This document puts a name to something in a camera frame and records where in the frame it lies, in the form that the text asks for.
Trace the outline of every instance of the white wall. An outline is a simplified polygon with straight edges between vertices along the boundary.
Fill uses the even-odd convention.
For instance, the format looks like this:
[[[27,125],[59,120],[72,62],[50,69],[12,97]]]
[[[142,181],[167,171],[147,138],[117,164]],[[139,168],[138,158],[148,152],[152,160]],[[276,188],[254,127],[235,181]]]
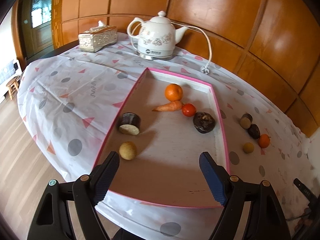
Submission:
[[[17,57],[11,32],[11,14],[12,9],[0,25],[0,69]]]
[[[315,168],[320,183],[320,128],[310,137],[311,144],[308,150],[308,157]]]

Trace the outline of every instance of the red tomato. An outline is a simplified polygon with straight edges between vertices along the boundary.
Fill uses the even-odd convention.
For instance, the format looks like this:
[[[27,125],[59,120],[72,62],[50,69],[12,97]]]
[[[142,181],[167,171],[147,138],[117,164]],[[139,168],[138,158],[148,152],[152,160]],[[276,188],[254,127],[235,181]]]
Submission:
[[[195,106],[193,104],[185,104],[182,107],[182,113],[187,117],[192,117],[197,112]]]

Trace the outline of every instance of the tray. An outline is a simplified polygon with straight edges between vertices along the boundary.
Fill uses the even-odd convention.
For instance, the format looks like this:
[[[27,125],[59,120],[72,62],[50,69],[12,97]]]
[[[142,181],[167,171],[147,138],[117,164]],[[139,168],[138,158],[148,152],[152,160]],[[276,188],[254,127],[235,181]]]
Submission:
[[[164,96],[169,83],[183,88],[183,103],[192,103],[198,111],[212,115],[216,120],[213,131],[199,133],[193,126],[193,118],[184,116],[181,111],[151,111],[155,106],[169,102]],[[140,116],[139,135],[124,135],[117,130],[117,120],[126,112]],[[199,155],[208,151],[216,163],[229,172],[223,123],[210,84],[169,71],[146,68],[119,110],[96,164],[102,163],[110,151],[118,152],[125,141],[134,142],[139,154],[131,161],[121,159],[109,190],[156,205],[221,206],[214,200],[199,168]]]

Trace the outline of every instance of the door window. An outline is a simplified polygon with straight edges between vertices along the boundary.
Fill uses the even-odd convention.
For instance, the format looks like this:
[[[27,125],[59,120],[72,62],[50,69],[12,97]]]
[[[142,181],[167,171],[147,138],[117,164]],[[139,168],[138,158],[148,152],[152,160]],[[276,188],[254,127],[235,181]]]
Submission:
[[[51,21],[52,0],[32,0],[32,27]]]

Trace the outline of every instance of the light wood flooring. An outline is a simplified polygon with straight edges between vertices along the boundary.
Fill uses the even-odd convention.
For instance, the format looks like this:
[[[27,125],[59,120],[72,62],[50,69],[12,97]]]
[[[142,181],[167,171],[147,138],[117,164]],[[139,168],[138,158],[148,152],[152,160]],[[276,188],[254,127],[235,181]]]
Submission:
[[[64,182],[28,133],[17,106],[16,93],[0,104],[0,213],[20,240],[27,239],[29,226],[42,193],[51,179]],[[74,202],[70,213],[78,240],[84,236]],[[119,227],[99,214],[108,235]]]

